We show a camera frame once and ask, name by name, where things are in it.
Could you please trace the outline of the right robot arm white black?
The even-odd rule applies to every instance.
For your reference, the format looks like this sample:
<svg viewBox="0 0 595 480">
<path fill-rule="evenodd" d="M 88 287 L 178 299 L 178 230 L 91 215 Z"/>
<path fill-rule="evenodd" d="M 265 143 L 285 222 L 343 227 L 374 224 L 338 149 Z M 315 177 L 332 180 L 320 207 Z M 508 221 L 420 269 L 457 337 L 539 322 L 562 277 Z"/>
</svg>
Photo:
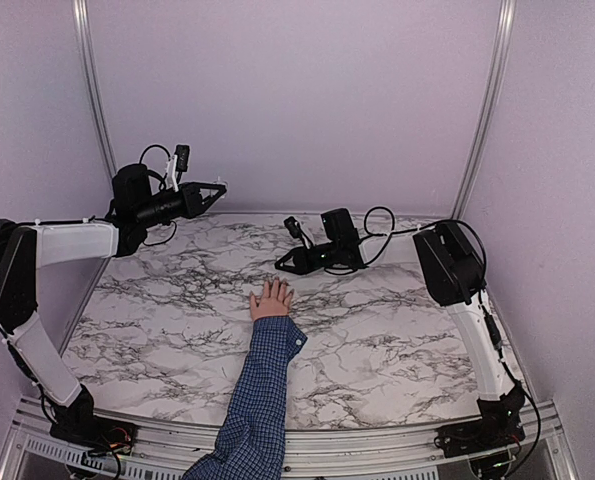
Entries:
<svg viewBox="0 0 595 480">
<path fill-rule="evenodd" d="M 345 208 L 321 216 L 327 242 L 317 244 L 293 216 L 283 222 L 300 246 L 275 262 L 277 270 L 305 276 L 317 270 L 349 275 L 376 263 L 400 231 L 357 229 Z M 486 292 L 483 244 L 466 223 L 442 219 L 407 229 L 430 297 L 455 323 L 477 382 L 479 419 L 441 427 L 435 443 L 445 456 L 517 445 L 525 438 L 520 411 L 528 398 L 508 366 L 503 338 Z"/>
</svg>

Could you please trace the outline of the blue checked shirt forearm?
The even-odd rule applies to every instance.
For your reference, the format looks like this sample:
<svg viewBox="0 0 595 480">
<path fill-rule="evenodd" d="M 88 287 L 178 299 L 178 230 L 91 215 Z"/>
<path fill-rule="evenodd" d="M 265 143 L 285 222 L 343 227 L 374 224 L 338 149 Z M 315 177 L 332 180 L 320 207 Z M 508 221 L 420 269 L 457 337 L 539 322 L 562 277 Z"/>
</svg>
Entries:
<svg viewBox="0 0 595 480">
<path fill-rule="evenodd" d="M 185 479 L 279 479 L 285 456 L 287 373 L 307 336 L 288 316 L 254 322 L 249 352 L 212 452 Z"/>
</svg>

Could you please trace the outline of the person's bare hand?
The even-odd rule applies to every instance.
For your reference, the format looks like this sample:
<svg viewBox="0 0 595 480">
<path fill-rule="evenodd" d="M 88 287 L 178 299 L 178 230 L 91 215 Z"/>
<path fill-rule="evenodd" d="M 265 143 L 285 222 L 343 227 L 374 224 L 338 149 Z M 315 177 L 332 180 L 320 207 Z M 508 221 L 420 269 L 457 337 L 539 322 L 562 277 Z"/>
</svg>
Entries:
<svg viewBox="0 0 595 480">
<path fill-rule="evenodd" d="M 253 322 L 267 317 L 284 317 L 290 314 L 294 291 L 285 279 L 266 280 L 260 295 L 251 292 L 249 310 Z"/>
</svg>

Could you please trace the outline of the clear nail polish bottle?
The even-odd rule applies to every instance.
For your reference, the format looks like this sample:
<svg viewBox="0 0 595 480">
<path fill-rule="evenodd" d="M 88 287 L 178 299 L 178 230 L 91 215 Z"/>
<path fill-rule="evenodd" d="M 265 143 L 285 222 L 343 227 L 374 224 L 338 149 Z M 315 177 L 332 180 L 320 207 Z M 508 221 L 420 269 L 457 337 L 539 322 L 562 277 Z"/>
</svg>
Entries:
<svg viewBox="0 0 595 480">
<path fill-rule="evenodd" d="M 224 188 L 228 189 L 228 182 L 221 177 L 218 177 L 215 181 L 215 184 L 222 185 Z"/>
</svg>

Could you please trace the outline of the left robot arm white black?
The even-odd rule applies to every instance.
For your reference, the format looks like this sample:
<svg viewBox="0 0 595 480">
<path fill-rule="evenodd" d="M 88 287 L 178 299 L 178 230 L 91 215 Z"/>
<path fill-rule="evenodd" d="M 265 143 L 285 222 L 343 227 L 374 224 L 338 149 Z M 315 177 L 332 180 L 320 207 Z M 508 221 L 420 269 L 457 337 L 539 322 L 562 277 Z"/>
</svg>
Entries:
<svg viewBox="0 0 595 480">
<path fill-rule="evenodd" d="M 223 183 L 181 182 L 179 172 L 161 177 L 143 164 L 121 168 L 112 179 L 113 198 L 101 220 L 0 219 L 0 333 L 18 368 L 38 387 L 54 415 L 53 437 L 99 448 L 112 425 L 94 413 L 94 400 L 50 340 L 38 313 L 37 272 L 86 259 L 121 258 L 144 245 L 149 229 L 204 214 L 227 192 Z"/>
</svg>

